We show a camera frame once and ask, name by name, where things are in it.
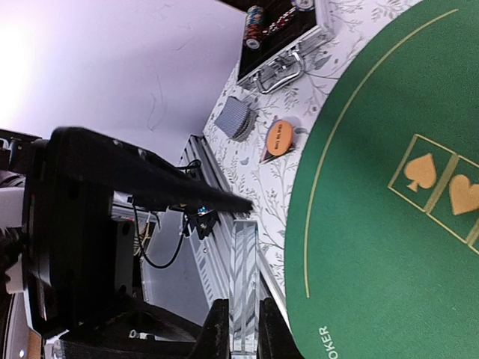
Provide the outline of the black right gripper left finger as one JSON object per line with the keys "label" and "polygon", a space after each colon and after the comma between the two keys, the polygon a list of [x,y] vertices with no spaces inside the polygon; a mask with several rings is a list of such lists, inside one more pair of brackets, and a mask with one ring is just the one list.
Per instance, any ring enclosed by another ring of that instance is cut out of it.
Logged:
{"label": "black right gripper left finger", "polygon": [[229,358],[229,301],[216,299],[205,319],[190,358]]}

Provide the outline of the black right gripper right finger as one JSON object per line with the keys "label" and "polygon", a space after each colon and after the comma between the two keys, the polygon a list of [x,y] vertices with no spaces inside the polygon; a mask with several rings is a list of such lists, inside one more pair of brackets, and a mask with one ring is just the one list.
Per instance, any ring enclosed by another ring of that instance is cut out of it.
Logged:
{"label": "black right gripper right finger", "polygon": [[260,302],[258,357],[299,358],[291,332],[272,298]]}

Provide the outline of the clear acrylic dealer button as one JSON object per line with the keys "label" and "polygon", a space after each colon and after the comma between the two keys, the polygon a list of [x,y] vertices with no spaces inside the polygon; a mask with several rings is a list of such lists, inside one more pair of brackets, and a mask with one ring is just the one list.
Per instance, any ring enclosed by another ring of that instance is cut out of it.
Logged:
{"label": "clear acrylic dealer button", "polygon": [[232,358],[256,358],[260,269],[257,223],[235,220],[229,272],[229,335]]}

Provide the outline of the orange big blind button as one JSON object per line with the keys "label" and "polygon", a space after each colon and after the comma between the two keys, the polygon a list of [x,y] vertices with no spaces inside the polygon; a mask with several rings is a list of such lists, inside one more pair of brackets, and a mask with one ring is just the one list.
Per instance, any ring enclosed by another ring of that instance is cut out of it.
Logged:
{"label": "orange big blind button", "polygon": [[274,121],[266,134],[265,147],[273,155],[284,153],[293,143],[293,126],[286,120]]}

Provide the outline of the blue playing card deck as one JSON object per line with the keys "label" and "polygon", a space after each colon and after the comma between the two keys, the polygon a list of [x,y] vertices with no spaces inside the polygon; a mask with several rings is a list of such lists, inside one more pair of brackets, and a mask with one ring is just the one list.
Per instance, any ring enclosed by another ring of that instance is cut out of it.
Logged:
{"label": "blue playing card deck", "polygon": [[229,96],[225,106],[215,120],[215,125],[227,138],[243,142],[254,128],[257,112],[251,106],[234,96]]}

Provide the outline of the aluminium poker chip case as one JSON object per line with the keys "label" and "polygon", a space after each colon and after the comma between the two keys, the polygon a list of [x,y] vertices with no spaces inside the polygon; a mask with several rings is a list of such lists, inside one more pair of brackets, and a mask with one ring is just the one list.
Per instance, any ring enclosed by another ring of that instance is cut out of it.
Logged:
{"label": "aluminium poker chip case", "polygon": [[[263,30],[293,6],[291,1],[226,1],[245,14],[254,5],[264,9]],[[306,56],[328,43],[335,31],[327,1],[315,1],[312,11],[296,11],[293,19],[281,30],[262,36],[260,48],[244,44],[237,72],[237,85],[245,90],[270,94],[294,82],[306,72]]]}

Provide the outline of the red black chip row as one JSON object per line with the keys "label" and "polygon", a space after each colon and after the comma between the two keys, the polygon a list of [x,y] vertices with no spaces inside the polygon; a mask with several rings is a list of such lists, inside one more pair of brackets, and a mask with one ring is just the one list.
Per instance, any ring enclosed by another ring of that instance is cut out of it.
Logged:
{"label": "red black chip row", "polygon": [[262,31],[262,35],[267,37],[269,35],[274,34],[275,32],[281,30],[284,26],[286,26],[295,16],[296,8],[292,7],[287,12],[282,14],[275,22],[269,25]]}

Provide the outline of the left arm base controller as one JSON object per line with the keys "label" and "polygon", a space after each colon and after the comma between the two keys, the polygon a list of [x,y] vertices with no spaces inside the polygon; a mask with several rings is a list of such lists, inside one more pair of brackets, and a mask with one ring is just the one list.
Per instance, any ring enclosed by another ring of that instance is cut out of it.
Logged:
{"label": "left arm base controller", "polygon": [[197,231],[198,238],[202,241],[207,238],[219,222],[217,211],[202,207],[188,207],[185,204],[169,206],[169,209],[182,213],[182,223],[180,225],[180,233],[186,237],[192,235],[194,230]]}

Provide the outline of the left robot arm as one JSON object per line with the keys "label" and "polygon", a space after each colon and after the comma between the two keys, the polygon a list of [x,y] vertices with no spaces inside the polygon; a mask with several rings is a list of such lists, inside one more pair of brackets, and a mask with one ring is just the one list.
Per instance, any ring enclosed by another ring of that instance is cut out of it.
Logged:
{"label": "left robot arm", "polygon": [[58,337],[63,358],[229,357],[226,300],[197,325],[132,296],[135,222],[113,217],[113,197],[191,214],[248,213],[250,200],[82,127],[59,127],[49,139],[2,130],[1,171],[24,180],[18,215],[1,201],[1,281],[21,263],[28,325]]}

